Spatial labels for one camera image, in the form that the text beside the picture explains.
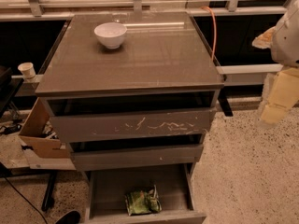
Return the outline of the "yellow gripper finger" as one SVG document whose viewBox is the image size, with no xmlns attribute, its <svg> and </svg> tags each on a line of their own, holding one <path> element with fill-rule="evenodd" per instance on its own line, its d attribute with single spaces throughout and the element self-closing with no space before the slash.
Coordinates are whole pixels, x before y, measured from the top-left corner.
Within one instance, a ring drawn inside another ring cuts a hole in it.
<svg viewBox="0 0 299 224">
<path fill-rule="evenodd" d="M 252 46 L 257 49 L 270 49 L 272 46 L 272 37 L 275 30 L 276 27 L 273 26 L 255 37 L 252 41 Z"/>
</svg>

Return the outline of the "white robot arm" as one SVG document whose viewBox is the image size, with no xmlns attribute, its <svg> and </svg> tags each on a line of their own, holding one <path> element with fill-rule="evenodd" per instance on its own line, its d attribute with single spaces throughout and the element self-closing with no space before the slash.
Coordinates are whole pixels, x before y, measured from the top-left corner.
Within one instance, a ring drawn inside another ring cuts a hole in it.
<svg viewBox="0 0 299 224">
<path fill-rule="evenodd" d="M 252 46 L 270 49 L 282 69 L 264 81 L 259 121 L 279 123 L 299 101 L 299 1 L 294 2 L 278 23 L 255 37 Z"/>
</svg>

